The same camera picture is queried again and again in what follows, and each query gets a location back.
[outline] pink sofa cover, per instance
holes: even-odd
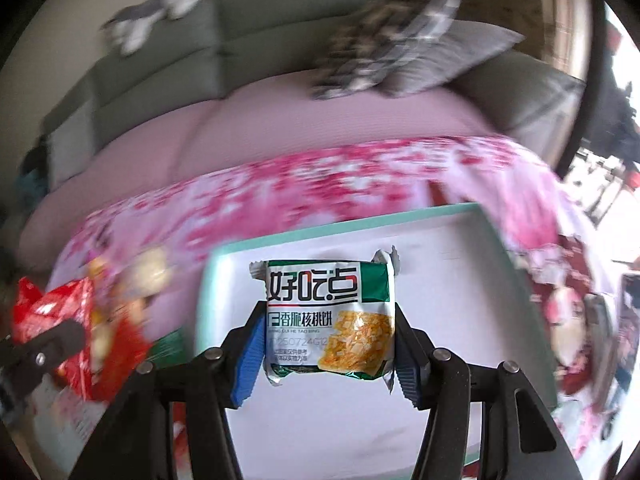
[[[368,140],[493,131],[477,108],[445,88],[401,99],[370,90],[314,101],[310,74],[263,79],[123,134],[45,197],[20,235],[19,261],[31,272],[48,272],[89,213],[212,171]]]

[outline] silver bolt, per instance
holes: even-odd
[[[505,361],[502,363],[502,368],[507,370],[510,374],[517,374],[520,371],[520,366],[516,361]]]
[[[154,369],[154,364],[151,361],[142,361],[138,366],[136,366],[136,371],[145,375],[151,372]]]
[[[207,361],[217,361],[222,357],[222,348],[214,346],[204,351],[204,358]]]
[[[436,348],[433,351],[433,356],[438,361],[448,361],[449,359],[451,359],[451,352],[449,352],[449,350],[447,350],[446,348]]]

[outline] patterned pillow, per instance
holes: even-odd
[[[341,97],[381,82],[447,31],[460,0],[375,0],[331,38],[319,63],[315,99]]]

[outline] floral tablecloth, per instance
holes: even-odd
[[[614,293],[591,223],[536,155],[503,136],[317,150],[124,200],[86,219],[60,254],[49,288],[82,275],[89,254],[98,252],[121,269],[142,249],[162,245],[175,277],[149,306],[144,331],[155,340],[193,325],[204,263],[220,244],[459,202],[482,205],[513,261],[527,271],[531,301],[549,330],[576,319],[585,323],[587,293]],[[591,409],[587,336],[575,350],[569,362],[566,355],[558,361],[556,377],[561,406],[571,402],[575,413],[571,428],[561,424],[561,430],[578,458],[602,420]]]

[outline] wall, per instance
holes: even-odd
[[[40,121],[101,56],[98,28],[142,0],[47,0],[0,70],[0,201],[9,202]]]

